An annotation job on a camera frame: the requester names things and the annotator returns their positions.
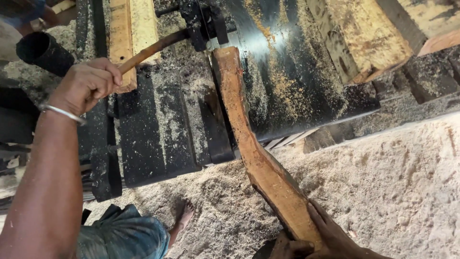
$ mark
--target bare foot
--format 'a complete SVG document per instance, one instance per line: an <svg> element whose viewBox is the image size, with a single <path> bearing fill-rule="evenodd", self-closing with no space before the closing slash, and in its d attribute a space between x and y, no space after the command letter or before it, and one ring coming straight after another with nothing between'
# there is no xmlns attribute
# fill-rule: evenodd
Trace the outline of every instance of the bare foot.
<svg viewBox="0 0 460 259"><path fill-rule="evenodd" d="M182 216L176 222L176 224L179 227L179 232L183 231L185 227L187 227L187 224L189 223L194 213L195 206L193 206L193 203L189 199L187 199L185 202L184 211L182 212Z"/></svg>

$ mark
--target dark hand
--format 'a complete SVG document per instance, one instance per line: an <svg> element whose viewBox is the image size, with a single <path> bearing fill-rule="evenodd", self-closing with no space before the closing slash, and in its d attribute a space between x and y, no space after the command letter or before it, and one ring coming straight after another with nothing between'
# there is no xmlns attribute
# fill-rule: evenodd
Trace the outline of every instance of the dark hand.
<svg viewBox="0 0 460 259"><path fill-rule="evenodd" d="M73 65L51 95L48 104L76 116L91 110L99 99L121 86L122 74L106 58Z"/></svg>
<svg viewBox="0 0 460 259"><path fill-rule="evenodd" d="M323 247L306 259L370 258L364 257L366 251L357 245L316 201L310 199L307 210L318 228Z"/></svg>
<svg viewBox="0 0 460 259"><path fill-rule="evenodd" d="M270 259L303 259L315 251L315 245L308 241L292 241L282 230L276 239Z"/></svg>

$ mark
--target metal bangle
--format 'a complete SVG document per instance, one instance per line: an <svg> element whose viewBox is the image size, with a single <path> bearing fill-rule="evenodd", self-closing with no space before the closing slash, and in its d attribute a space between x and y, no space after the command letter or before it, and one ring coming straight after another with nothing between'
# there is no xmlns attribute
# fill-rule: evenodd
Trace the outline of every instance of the metal bangle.
<svg viewBox="0 0 460 259"><path fill-rule="evenodd" d="M80 126L83 126L83 125L86 124L86 120L85 120L85 119L83 119L83 118L81 118L81 117L78 117L78 116L76 116L76 115L74 115L74 114L72 114L72 113L70 113L70 112L66 112L66 111L64 111L64 110L61 110L61 109L56 108L56 107L54 107L54 106L51 106L51 105L49 105L49 104L46 104L46 105L45 105L45 109L49 109L49 110L52 110L52 111L61 113L61 114L65 115L65 116L71 118L72 120L77 121L77 122L80 124Z"/></svg>

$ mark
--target sawdust-covered floor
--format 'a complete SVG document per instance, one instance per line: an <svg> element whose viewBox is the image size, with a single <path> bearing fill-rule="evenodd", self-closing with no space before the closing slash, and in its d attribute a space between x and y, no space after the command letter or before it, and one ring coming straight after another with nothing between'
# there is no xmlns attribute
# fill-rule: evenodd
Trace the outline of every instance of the sawdust-covered floor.
<svg viewBox="0 0 460 259"><path fill-rule="evenodd" d="M361 246L394 258L460 256L460 114L405 126L304 155L274 151L301 189ZM87 223L110 203L134 203L168 228L182 197L197 213L167 258L251 258L280 225L249 184L241 161L92 202Z"/></svg>

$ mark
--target blue cloth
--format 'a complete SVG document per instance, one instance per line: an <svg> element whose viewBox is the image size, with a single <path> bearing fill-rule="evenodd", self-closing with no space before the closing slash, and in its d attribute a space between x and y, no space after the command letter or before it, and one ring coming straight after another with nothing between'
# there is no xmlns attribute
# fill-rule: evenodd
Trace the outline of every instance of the blue cloth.
<svg viewBox="0 0 460 259"><path fill-rule="evenodd" d="M46 0L34 0L35 9L15 18L5 17L3 21L15 28L40 18L45 12Z"/></svg>
<svg viewBox="0 0 460 259"><path fill-rule="evenodd" d="M141 217L133 204L124 210L111 205L78 236L79 259L161 259L168 250L169 233L156 218Z"/></svg>

